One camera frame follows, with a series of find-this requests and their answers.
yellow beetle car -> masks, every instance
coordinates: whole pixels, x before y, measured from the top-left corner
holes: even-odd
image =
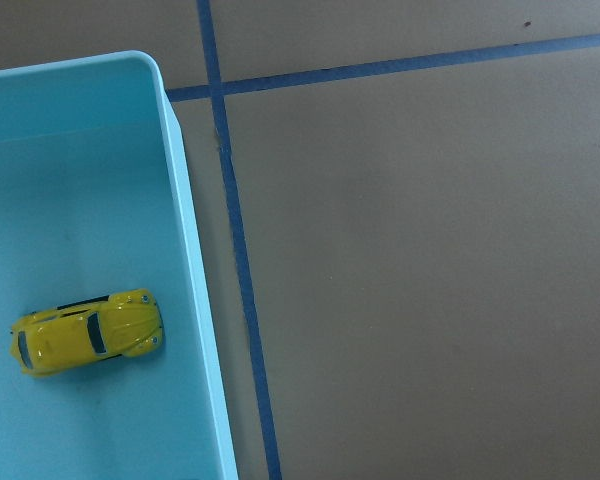
[[[12,327],[10,353],[23,373],[44,377],[162,344],[162,319],[147,289],[114,293],[34,312]]]

car windshield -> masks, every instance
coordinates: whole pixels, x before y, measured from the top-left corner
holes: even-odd
[[[29,357],[29,349],[27,348],[27,336],[24,332],[18,332],[18,350],[20,350],[20,358],[22,363],[26,365],[28,369],[32,369],[31,357]]]
[[[87,331],[89,332],[89,340],[91,340],[93,350],[99,355],[107,353],[107,349],[104,346],[104,340],[102,339],[102,333],[100,332],[100,321],[97,313],[89,315],[89,318],[87,319]]]

plastic bin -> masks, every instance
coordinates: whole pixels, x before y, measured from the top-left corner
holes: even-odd
[[[23,314],[147,287],[165,342],[34,379]],[[155,62],[0,71],[0,479],[237,478],[180,128]]]

floor tile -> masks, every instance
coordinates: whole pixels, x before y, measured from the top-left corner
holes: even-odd
[[[0,1],[0,69],[142,50],[167,88],[207,83],[195,2]]]
[[[600,479],[600,48],[227,109],[285,480]]]
[[[246,324],[208,100],[174,105],[185,141],[231,433],[243,480],[267,477]]]
[[[212,2],[224,80],[600,33],[600,0]]]

blue tape line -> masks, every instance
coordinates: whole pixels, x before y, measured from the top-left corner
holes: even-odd
[[[211,93],[209,85],[198,85],[195,87],[172,88],[167,90],[167,98],[170,102],[183,102],[185,100],[198,100],[209,98]]]
[[[236,257],[238,271],[238,282],[242,296],[244,316],[249,332],[249,352],[251,354],[251,368],[256,390],[256,400],[260,415],[260,425],[264,449],[267,459],[270,480],[282,480],[280,471],[280,458],[278,455],[278,443],[271,411],[271,399],[269,397],[269,386],[267,383],[267,372],[264,365],[264,354],[260,329],[258,327],[258,312],[253,295],[251,282],[251,271],[249,268],[249,257],[247,255],[247,244],[244,236],[244,225],[242,224],[242,213],[240,209],[240,198],[238,195],[238,184],[236,182],[233,163],[231,160],[231,138],[229,135],[229,123],[224,103],[222,90],[222,79],[220,77],[220,65],[218,62],[218,51],[216,48],[213,20],[211,18],[211,7],[209,0],[198,0],[198,15],[200,18],[200,30],[202,35],[202,46],[207,66],[207,77],[209,79],[209,94],[211,96],[211,107],[213,119],[218,132],[220,142],[220,165],[222,168],[222,179],[225,186],[227,209],[229,211],[229,222],[233,236],[233,248]]]
[[[451,65],[461,65],[465,63],[487,62],[491,60],[522,57],[527,55],[539,55],[542,53],[562,52],[568,50],[579,50],[592,47],[600,47],[600,34],[560,38],[555,40],[542,40],[538,42],[520,43],[499,47],[478,48],[474,50],[462,50],[451,53],[439,53],[420,57],[401,58],[397,60],[385,60],[381,62],[363,63],[359,65],[325,68],[322,70],[287,73],[270,77],[235,80],[232,82],[223,83],[222,89],[224,95],[235,95],[239,93],[258,92],[276,88],[310,85],[313,83],[333,82],[335,80],[385,75],[388,73],[408,72],[411,70],[423,70],[427,68],[448,67]],[[183,92],[177,97],[177,99],[173,101],[202,98],[193,96],[187,97],[186,89],[180,90],[183,90]]]

